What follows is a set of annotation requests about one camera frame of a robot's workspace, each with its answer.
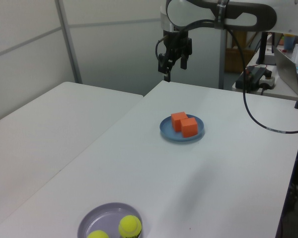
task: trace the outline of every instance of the gray bowl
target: gray bowl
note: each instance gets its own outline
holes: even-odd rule
[[[136,216],[141,224],[143,223],[139,212],[128,204],[113,202],[96,207],[81,221],[77,231],[77,238],[87,238],[90,233],[96,230],[106,232],[109,238],[120,238],[118,232],[119,222],[127,215]]]

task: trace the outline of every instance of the blue cup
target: blue cup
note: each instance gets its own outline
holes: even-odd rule
[[[284,49],[292,50],[294,48],[294,36],[284,36]]]

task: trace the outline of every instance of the black cable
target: black cable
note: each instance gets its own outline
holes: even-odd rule
[[[232,36],[232,38],[234,39],[236,45],[237,45],[237,48],[238,48],[238,51],[240,53],[240,56],[241,56],[241,59],[242,59],[242,64],[243,64],[243,100],[244,100],[244,105],[245,105],[245,108],[247,110],[247,113],[248,115],[250,116],[250,118],[252,118],[252,120],[258,124],[259,126],[261,126],[262,128],[264,129],[267,129],[269,131],[273,131],[273,132],[277,132],[277,133],[281,133],[281,134],[297,134],[298,133],[298,130],[296,131],[283,131],[283,130],[276,130],[276,129],[272,129],[270,127],[267,127],[263,124],[261,124],[260,122],[258,122],[254,117],[253,115],[250,113],[249,111],[249,108],[248,108],[248,105],[247,105],[247,102],[246,102],[246,92],[245,92],[245,84],[246,84],[246,66],[245,66],[245,59],[244,59],[244,55],[243,55],[243,51],[242,51],[242,48],[240,47],[239,43],[238,43],[238,40],[237,38],[234,36],[234,34],[232,33],[232,31],[230,29],[228,29],[226,27],[228,33]]]
[[[259,49],[259,44],[260,44],[261,41],[262,41],[262,39],[260,39],[260,40],[258,41],[258,43],[257,43],[257,45],[256,45],[256,47],[255,47],[255,49],[254,49],[254,52],[255,52],[255,53],[258,51],[258,49]]]
[[[266,90],[266,88],[262,89],[262,92],[260,93],[260,96],[263,96],[264,91]]]

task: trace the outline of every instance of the white wall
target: white wall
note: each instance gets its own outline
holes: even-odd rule
[[[0,119],[74,81],[60,26],[54,0],[0,0]]]
[[[145,95],[163,80],[154,53],[162,37],[161,0],[63,2],[84,84]],[[171,80],[218,88],[221,31],[197,29],[189,35],[188,69],[178,62]]]

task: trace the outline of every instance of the blue plate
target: blue plate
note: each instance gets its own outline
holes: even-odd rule
[[[198,138],[202,138],[203,137],[203,132],[204,132],[204,124],[203,121],[201,119],[199,119],[196,116],[193,115],[187,115],[188,118],[195,118],[195,120],[198,123],[198,134],[191,136],[191,137],[183,137],[181,132],[175,132],[173,127],[172,127],[172,122],[171,122],[171,116],[167,117],[166,119],[164,119],[161,123],[160,123],[160,131],[161,134],[170,139],[170,140],[174,140],[174,141],[190,141],[190,140],[195,140]]]

